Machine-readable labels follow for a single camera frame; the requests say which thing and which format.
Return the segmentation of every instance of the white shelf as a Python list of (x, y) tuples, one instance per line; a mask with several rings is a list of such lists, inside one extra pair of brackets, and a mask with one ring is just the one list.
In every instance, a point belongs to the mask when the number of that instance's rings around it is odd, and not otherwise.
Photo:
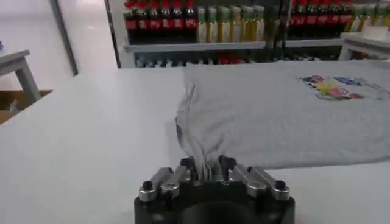
[[(327, 47), (342, 46), (343, 39), (318, 39), (318, 40), (289, 40), (286, 47)], [(212, 51), (212, 50), (240, 50), (240, 49), (263, 49), (266, 42), (243, 42), (243, 43), (193, 43), (193, 44), (124, 44), (124, 51), (137, 52), (177, 52), (177, 51)]]
[(175, 52), (175, 51), (212, 51), (212, 50), (240, 50), (240, 49), (263, 49), (265, 42), (245, 43), (194, 43), (194, 44), (152, 44), (130, 45), (125, 44), (126, 52)]
[(344, 40), (341, 38), (335, 39), (315, 39), (315, 40), (288, 40), (286, 41), (286, 47), (298, 48), (298, 47), (330, 47), (330, 46), (342, 46)]

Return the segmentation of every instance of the red label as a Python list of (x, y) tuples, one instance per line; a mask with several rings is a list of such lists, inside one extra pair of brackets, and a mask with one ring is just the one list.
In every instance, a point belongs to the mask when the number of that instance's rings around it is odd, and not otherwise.
[(196, 20), (195, 19), (186, 19), (185, 27), (187, 28), (196, 28)]
[(328, 16), (327, 15), (318, 16), (318, 19), (317, 19), (318, 25), (325, 25), (327, 23), (328, 23)]
[(299, 19), (298, 16), (292, 16), (292, 17), (290, 18), (290, 26), (293, 26), (293, 25), (297, 24), (297, 20), (298, 20), (298, 19)]
[(176, 29), (183, 28), (184, 27), (184, 20), (182, 20), (182, 19), (175, 19), (173, 27), (175, 27)]
[(158, 30), (163, 26), (163, 21), (160, 19), (151, 20), (151, 29)]
[(317, 16), (307, 16), (306, 24), (314, 25), (317, 22)]
[(295, 25), (303, 26), (305, 24), (306, 16), (298, 16)]
[(173, 20), (171, 20), (171, 19), (163, 19), (163, 27), (165, 29), (171, 29), (173, 27)]
[(351, 15), (341, 15), (341, 16), (339, 17), (339, 23), (341, 23), (341, 24), (347, 24), (347, 22), (348, 22), (348, 20), (349, 20), (350, 18), (352, 18)]
[(135, 30), (137, 29), (136, 20), (126, 20), (126, 29)]
[(149, 20), (145, 20), (145, 19), (138, 20), (138, 26), (140, 27), (140, 29), (143, 30), (149, 29), (150, 28)]
[(339, 21), (338, 15), (329, 15), (328, 23), (330, 24), (337, 24)]

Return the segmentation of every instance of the white wall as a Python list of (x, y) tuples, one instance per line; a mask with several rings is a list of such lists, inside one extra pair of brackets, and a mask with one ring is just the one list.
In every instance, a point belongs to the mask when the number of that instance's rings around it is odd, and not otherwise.
[[(30, 49), (27, 57), (40, 89), (53, 89), (72, 77), (47, 0), (0, 0), (0, 40), (4, 47)], [(0, 89), (20, 89), (15, 75), (0, 77)]]
[[(104, 0), (59, 0), (79, 72), (116, 68)], [(0, 0), (0, 40), (7, 49), (30, 49), (27, 60), (40, 89), (73, 77), (49, 0)], [(0, 90), (21, 89), (15, 75)]]
[(59, 1), (79, 72), (117, 68), (104, 0)]

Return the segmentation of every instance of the yellow bottle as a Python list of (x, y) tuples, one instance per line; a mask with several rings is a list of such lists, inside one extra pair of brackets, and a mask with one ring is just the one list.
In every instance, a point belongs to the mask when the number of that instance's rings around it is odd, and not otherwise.
[(206, 25), (206, 16), (205, 9), (199, 7), (197, 10), (198, 22), (197, 22), (197, 42), (206, 43), (207, 42), (207, 25)]
[(229, 20), (230, 10), (227, 7), (222, 7), (221, 9), (221, 42), (226, 43), (230, 41), (230, 20)]
[(217, 10), (214, 7), (208, 8), (207, 42), (216, 43), (218, 40)]
[(367, 7), (367, 15), (363, 19), (363, 22), (360, 27), (360, 31), (364, 30), (368, 26), (373, 25), (374, 13), (375, 13), (375, 5), (369, 4)]
[(375, 18), (374, 26), (388, 26), (388, 20), (387, 20), (387, 4), (381, 3), (378, 5), (378, 15)]
[(248, 7), (248, 20), (249, 28), (247, 30), (247, 41), (256, 41), (255, 30), (256, 30), (256, 17), (255, 17), (255, 8)]
[(230, 22), (230, 42), (241, 41), (241, 9), (237, 6), (230, 8), (232, 20)]
[(263, 41), (264, 40), (264, 7), (263, 6), (255, 6), (255, 14), (256, 20), (254, 22), (253, 28), (253, 36), (254, 41)]
[(358, 5), (358, 4), (353, 5), (353, 12), (354, 12), (354, 16), (348, 21), (346, 28), (344, 29), (345, 32), (357, 32), (360, 22), (364, 17), (362, 5)]
[(248, 41), (248, 32), (250, 30), (249, 12), (248, 7), (242, 7), (241, 15), (241, 42)]

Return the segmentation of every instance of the gray table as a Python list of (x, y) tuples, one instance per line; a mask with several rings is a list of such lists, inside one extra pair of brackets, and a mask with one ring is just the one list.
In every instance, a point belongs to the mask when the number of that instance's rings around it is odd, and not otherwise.
[(19, 52), (0, 51), (0, 76), (15, 72), (29, 102), (33, 104), (41, 98), (37, 84), (34, 81), (26, 56), (29, 50)]
[(361, 33), (342, 33), (344, 44), (339, 56), (339, 61), (350, 60), (352, 51), (363, 52), (371, 55), (390, 58), (390, 35), (386, 40), (371, 40)]

